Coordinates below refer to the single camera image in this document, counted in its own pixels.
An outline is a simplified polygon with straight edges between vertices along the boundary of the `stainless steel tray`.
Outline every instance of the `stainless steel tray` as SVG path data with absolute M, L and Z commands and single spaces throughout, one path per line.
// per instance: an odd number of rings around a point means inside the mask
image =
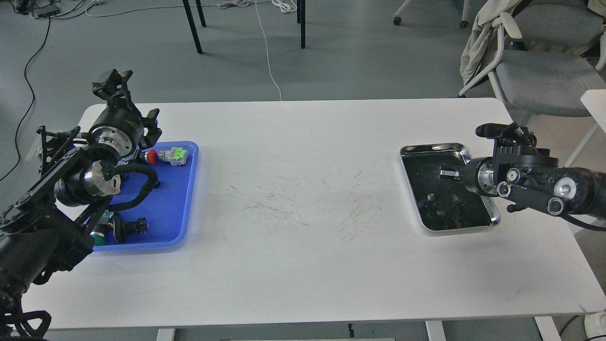
M 406 146 L 400 156 L 417 213 L 428 230 L 471 232 L 500 222 L 501 215 L 490 197 L 471 193 L 462 183 L 439 177 L 440 167 L 463 166 L 471 160 L 464 145 Z

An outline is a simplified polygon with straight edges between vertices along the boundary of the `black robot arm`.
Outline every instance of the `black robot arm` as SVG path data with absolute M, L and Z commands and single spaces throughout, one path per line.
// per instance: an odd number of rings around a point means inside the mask
M 153 146 L 162 133 L 156 120 L 159 110 L 142 117 L 132 103 L 127 88 L 131 74 L 112 70 L 105 81 L 93 83 L 93 92 L 106 100 L 107 107 L 88 133 L 79 133 L 79 127 L 64 133 L 48 133 L 44 127 L 38 130 L 42 135 L 41 178 L 0 215 L 0 339 L 10 335 L 9 325 L 21 336 L 44 336 L 50 315 L 23 312 L 22 295 L 32 283 L 44 284 L 56 271 L 71 271 L 92 252 L 90 233 L 106 209 L 134 207 L 158 183 L 158 175 L 148 166 L 117 166 L 137 145 Z M 53 139 L 46 141 L 47 136 Z M 120 191 L 119 175 L 124 172 L 143 173 L 147 181 L 132 201 L 110 205 Z M 57 208 L 56 200 L 88 207 L 71 220 Z M 32 319 L 42 320 L 38 328 L 30 326 Z
M 549 149 L 537 148 L 536 137 L 517 123 L 483 124 L 476 135 L 494 140 L 494 149 L 492 157 L 475 158 L 459 170 L 469 191 L 514 202 L 509 212 L 532 208 L 583 228 L 604 230 L 570 215 L 606 219 L 606 174 L 558 168 Z

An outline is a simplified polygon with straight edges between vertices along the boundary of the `chair backrest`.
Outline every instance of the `chair backrest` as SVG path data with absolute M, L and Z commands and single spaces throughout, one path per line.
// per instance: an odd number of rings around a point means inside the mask
M 523 41 L 567 47 L 585 46 L 604 32 L 604 18 L 582 0 L 532 0 L 515 20 Z

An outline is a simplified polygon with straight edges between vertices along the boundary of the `black table leg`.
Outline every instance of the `black table leg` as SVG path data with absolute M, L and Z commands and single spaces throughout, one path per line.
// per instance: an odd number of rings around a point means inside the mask
M 297 0 L 297 24 L 301 23 L 301 0 Z
M 305 48 L 305 0 L 298 0 L 301 9 L 301 48 Z
M 200 46 L 200 39 L 198 38 L 198 31 L 196 30 L 196 24 L 193 22 L 193 15 L 191 15 L 191 8 L 189 7 L 189 0 L 183 0 L 183 7 L 185 7 L 185 15 L 187 16 L 187 21 L 190 24 L 191 36 L 193 37 L 193 42 L 196 44 L 196 51 L 201 55 L 202 54 L 202 46 Z
M 206 20 L 204 19 L 204 12 L 202 11 L 202 4 L 200 4 L 200 0 L 196 0 L 196 7 L 198 8 L 200 23 L 202 23 L 202 27 L 206 27 Z

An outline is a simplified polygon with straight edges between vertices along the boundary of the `gray floor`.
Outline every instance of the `gray floor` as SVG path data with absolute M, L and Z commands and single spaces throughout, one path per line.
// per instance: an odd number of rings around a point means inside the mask
M 470 34 L 460 29 L 461 2 L 416 1 L 391 22 L 402 0 L 307 1 L 307 48 L 299 48 L 295 15 L 284 15 L 270 4 L 259 4 L 272 74 L 284 100 L 346 100 L 375 98 L 455 97 L 462 87 L 459 58 Z M 481 5 L 472 1 L 472 17 Z M 70 8 L 77 2 L 62 0 Z M 106 0 L 94 15 L 155 5 L 179 5 L 178 0 Z M 214 4 L 214 0 L 204 0 Z M 80 16 L 51 23 L 48 42 L 28 69 L 36 104 L 19 131 L 24 161 L 0 182 L 0 205 L 14 202 L 38 176 L 31 151 L 35 130 L 67 130 L 83 111 L 101 101 L 90 91 L 92 81 L 108 69 L 132 69 L 133 100 L 153 102 L 276 101 L 278 91 L 267 73 L 267 57 L 255 7 L 205 9 L 208 27 L 200 29 L 205 54 L 196 54 L 182 8 L 147 10 L 108 18 Z M 46 20 L 14 14 L 0 1 L 0 175 L 16 161 L 15 127 L 31 95 L 23 68 L 44 39 Z M 493 96 L 488 84 L 468 93 Z M 511 108 L 515 119 L 523 112 Z M 591 126 L 591 118 L 534 116 L 529 126 L 539 146 L 565 160 Z M 576 166 L 606 172 L 606 135 L 598 132 Z M 583 231 L 579 243 L 601 283 L 606 281 L 602 245 L 605 236 Z M 561 326 L 567 317 L 556 317 Z M 451 321 L 444 323 L 451 340 L 540 340 L 533 319 Z M 426 340 L 422 322 L 354 323 L 355 337 Z M 52 331 L 51 340 L 155 340 L 155 329 Z M 182 329 L 177 340 L 326 339 L 348 338 L 345 323 L 321 325 L 240 326 Z M 582 340 L 582 320 L 575 321 L 565 340 Z

